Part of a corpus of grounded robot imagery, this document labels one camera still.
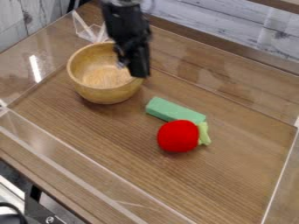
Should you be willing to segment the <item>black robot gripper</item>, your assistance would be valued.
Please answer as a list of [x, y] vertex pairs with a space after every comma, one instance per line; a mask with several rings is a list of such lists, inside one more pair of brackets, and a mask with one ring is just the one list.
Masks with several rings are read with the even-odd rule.
[[146, 78], [149, 72], [149, 22], [141, 10], [142, 0], [98, 0], [106, 34], [114, 50], [125, 58], [132, 77]]

